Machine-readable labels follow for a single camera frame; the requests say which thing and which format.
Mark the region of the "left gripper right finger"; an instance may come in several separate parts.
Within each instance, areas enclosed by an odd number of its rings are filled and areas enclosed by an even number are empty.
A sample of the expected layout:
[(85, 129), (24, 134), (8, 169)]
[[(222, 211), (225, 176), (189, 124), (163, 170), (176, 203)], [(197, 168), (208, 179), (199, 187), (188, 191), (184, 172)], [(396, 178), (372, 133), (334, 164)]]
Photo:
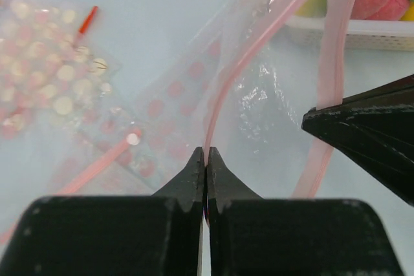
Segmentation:
[(211, 148), (205, 170), (213, 275), (402, 275), (374, 209), (353, 199), (264, 199)]

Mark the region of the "green yellow mango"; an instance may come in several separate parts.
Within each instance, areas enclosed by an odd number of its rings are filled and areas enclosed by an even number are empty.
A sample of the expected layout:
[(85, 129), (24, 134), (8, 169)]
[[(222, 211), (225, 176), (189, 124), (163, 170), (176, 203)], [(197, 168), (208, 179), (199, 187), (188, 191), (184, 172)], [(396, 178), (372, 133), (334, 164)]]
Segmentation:
[(306, 0), (295, 12), (295, 16), (321, 18), (327, 13), (327, 0)]

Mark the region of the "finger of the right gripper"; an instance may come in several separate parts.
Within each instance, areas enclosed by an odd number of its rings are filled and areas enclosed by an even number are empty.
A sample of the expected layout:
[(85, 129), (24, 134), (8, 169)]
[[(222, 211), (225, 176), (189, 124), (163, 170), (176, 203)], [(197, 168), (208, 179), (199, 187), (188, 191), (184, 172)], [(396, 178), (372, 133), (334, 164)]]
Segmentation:
[(313, 108), (301, 128), (413, 204), (413, 76)]

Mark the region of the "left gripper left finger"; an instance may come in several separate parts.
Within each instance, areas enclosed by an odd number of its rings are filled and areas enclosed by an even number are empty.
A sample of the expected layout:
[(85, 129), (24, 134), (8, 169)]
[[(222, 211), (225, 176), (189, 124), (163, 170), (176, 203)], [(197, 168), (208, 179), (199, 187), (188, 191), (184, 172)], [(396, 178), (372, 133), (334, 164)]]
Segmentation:
[(204, 152), (150, 196), (44, 196), (27, 207), (2, 275), (199, 275)]

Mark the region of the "clear pink-zip bag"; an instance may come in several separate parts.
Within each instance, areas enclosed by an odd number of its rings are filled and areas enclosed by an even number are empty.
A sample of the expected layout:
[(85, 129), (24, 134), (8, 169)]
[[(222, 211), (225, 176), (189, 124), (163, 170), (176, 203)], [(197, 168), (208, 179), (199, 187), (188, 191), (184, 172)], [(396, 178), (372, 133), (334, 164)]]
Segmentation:
[(307, 105), (343, 99), (343, 52), (354, 0), (327, 0), (317, 45), (300, 45), (285, 23), (306, 0), (230, 0), (180, 61), (140, 93), (132, 117), (140, 134), (76, 127), (74, 150), (52, 180), (57, 195), (153, 193), (196, 147), (218, 148), (243, 178), (283, 194), (312, 197), (332, 148), (300, 133)]

